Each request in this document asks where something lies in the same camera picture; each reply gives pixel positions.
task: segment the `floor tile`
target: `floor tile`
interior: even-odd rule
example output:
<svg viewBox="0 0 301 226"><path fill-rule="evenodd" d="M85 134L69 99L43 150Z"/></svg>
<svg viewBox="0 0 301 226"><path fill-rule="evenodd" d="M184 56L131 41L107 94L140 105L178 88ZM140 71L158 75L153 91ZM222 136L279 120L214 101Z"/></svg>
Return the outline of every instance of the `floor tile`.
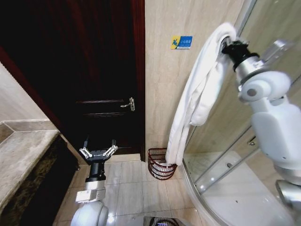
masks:
<svg viewBox="0 0 301 226"><path fill-rule="evenodd" d="M106 163L122 161L140 161L140 154L115 154Z"/></svg>
<svg viewBox="0 0 301 226"><path fill-rule="evenodd" d="M104 174L106 176L105 185L119 184L121 173L121 162L105 163Z"/></svg>
<svg viewBox="0 0 301 226"><path fill-rule="evenodd" d="M165 181L143 182L143 211L169 210Z"/></svg>
<svg viewBox="0 0 301 226"><path fill-rule="evenodd" d="M121 165L120 183L142 181L142 163L140 161L127 161Z"/></svg>
<svg viewBox="0 0 301 226"><path fill-rule="evenodd" d="M201 214L198 212L199 218L201 219L201 226L210 226L207 221L201 216Z"/></svg>
<svg viewBox="0 0 301 226"><path fill-rule="evenodd" d="M149 213L145 213L144 215L150 217L169 217L169 218L171 218L172 216L170 210L149 212Z"/></svg>
<svg viewBox="0 0 301 226"><path fill-rule="evenodd" d="M181 179L167 180L165 183L170 209L174 210L194 207Z"/></svg>
<svg viewBox="0 0 301 226"><path fill-rule="evenodd" d="M119 185L117 215L143 212L142 182Z"/></svg>
<svg viewBox="0 0 301 226"><path fill-rule="evenodd" d="M56 226L70 226L71 221L70 220L66 220L66 221L59 221Z"/></svg>
<svg viewBox="0 0 301 226"><path fill-rule="evenodd" d="M84 187L85 180L90 173L90 166L80 165L80 169L75 172L69 187Z"/></svg>
<svg viewBox="0 0 301 226"><path fill-rule="evenodd" d="M76 188L69 188L63 203L60 207L60 210L57 214L57 222L59 221L66 221L72 220L74 213L76 210L82 205L80 203L75 202L76 194L78 191L84 190L84 187L76 187Z"/></svg>
<svg viewBox="0 0 301 226"><path fill-rule="evenodd" d="M154 178L149 172L147 162L142 162L141 165L142 165L142 181L154 181L154 180L159 181L158 179Z"/></svg>
<svg viewBox="0 0 301 226"><path fill-rule="evenodd" d="M183 167L178 166L174 172L174 175L170 179L182 179L183 178Z"/></svg>
<svg viewBox="0 0 301 226"><path fill-rule="evenodd" d="M106 226L115 226L116 216L109 214Z"/></svg>
<svg viewBox="0 0 301 226"><path fill-rule="evenodd" d="M195 208L172 210L171 213L174 218L185 219L194 226L205 226Z"/></svg>
<svg viewBox="0 0 301 226"><path fill-rule="evenodd" d="M123 216L116 216L115 226L129 226L131 225L131 221L135 220L138 217L144 216L143 213L141 214L129 214Z"/></svg>
<svg viewBox="0 0 301 226"><path fill-rule="evenodd" d="M105 186L105 199L104 205L109 208L109 215L116 215L119 185L106 185Z"/></svg>

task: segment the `door lever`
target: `door lever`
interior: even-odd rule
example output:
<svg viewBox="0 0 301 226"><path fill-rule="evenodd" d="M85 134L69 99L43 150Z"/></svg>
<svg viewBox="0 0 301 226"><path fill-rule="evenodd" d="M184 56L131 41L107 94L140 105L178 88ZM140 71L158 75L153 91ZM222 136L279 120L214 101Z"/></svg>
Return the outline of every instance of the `door lever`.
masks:
<svg viewBox="0 0 301 226"><path fill-rule="evenodd" d="M133 112L135 110L135 102L134 102L134 98L130 98L130 103L126 104L126 105L120 105L120 107L127 107L127 106L131 106L131 111Z"/></svg>

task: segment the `towel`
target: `towel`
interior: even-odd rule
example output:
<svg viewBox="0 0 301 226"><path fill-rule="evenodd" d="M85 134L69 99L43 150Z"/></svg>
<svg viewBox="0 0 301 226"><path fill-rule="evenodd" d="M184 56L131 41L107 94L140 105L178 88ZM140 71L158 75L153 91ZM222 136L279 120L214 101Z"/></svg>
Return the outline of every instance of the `towel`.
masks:
<svg viewBox="0 0 301 226"><path fill-rule="evenodd" d="M182 164L190 125L203 125L217 99L230 63L228 55L220 53L226 37L236 40L235 28L229 23L210 35L194 63L170 129L165 156L168 165Z"/></svg>

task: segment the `beige tiled wall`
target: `beige tiled wall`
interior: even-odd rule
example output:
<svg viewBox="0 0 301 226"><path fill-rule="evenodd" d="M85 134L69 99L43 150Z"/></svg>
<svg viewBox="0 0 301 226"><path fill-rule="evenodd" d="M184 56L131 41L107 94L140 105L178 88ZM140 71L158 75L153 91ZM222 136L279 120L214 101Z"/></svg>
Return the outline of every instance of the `beige tiled wall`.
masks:
<svg viewBox="0 0 301 226"><path fill-rule="evenodd" d="M235 23L244 0L146 0L146 150L166 147L186 80L203 44ZM171 50L173 35L192 35L190 50Z"/></svg>
<svg viewBox="0 0 301 226"><path fill-rule="evenodd" d="M0 81L0 121L47 119L1 63Z"/></svg>

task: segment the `shower enclosure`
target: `shower enclosure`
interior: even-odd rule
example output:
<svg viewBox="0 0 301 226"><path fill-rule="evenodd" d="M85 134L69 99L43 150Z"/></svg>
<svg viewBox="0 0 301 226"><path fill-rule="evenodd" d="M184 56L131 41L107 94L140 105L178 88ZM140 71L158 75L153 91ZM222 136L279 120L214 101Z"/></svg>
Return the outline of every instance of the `shower enclosure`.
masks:
<svg viewBox="0 0 301 226"><path fill-rule="evenodd" d="M277 39L294 47L271 67L287 73L291 103L301 107L301 1L249 1L238 19L240 37L259 55ZM282 179L259 149L251 108L238 99L232 68L205 125L192 128L184 153L186 184L194 204L219 225L290 226L296 213L282 204L275 181Z"/></svg>

